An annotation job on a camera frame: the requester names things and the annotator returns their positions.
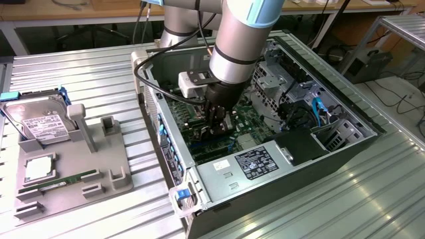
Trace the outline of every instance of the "warning label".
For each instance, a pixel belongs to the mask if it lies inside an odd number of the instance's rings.
[[[234,158],[249,180],[253,180],[278,169],[264,147],[248,151],[246,153],[234,156]]]
[[[23,120],[33,137],[39,140],[48,140],[68,135],[64,122],[58,115]]]

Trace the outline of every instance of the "circuit board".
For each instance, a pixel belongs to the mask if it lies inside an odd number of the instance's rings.
[[[253,106],[248,103],[248,98],[242,96],[233,107],[230,116],[236,126],[234,131],[214,140],[200,141],[196,139],[196,133],[206,125],[201,107],[169,98],[166,100],[193,160],[198,164],[237,153],[245,150],[249,145],[261,144],[264,139],[274,134],[261,120]]]

